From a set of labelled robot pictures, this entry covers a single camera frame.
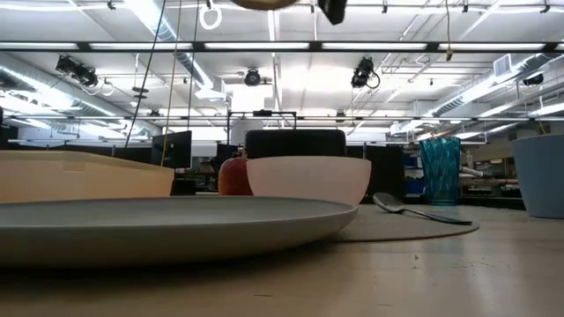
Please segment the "desk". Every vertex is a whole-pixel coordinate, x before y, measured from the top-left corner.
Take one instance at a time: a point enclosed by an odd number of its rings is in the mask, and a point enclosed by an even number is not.
[[[561,316],[564,221],[529,218],[521,210],[459,209],[481,228],[452,238],[316,244],[172,268],[4,269],[0,312],[3,317]]]

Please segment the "blue glass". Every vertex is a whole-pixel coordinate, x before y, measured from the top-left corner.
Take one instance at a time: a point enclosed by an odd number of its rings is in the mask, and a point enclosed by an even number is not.
[[[460,139],[436,137],[419,141],[425,189],[433,205],[453,206],[458,199]]]

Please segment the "white bowl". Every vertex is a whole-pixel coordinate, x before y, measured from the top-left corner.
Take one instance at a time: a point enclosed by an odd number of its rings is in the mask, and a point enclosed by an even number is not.
[[[370,182],[370,161],[344,157],[256,158],[247,162],[253,195],[358,205]]]

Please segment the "gray plate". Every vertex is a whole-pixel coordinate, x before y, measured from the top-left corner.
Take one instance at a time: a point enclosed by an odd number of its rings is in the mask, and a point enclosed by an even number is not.
[[[356,210],[252,196],[0,204],[0,265],[122,267],[260,254],[338,232]]]

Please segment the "gray container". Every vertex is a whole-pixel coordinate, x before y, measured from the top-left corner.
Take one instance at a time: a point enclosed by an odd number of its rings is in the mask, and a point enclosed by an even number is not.
[[[513,156],[529,215],[564,218],[564,135],[515,140]]]

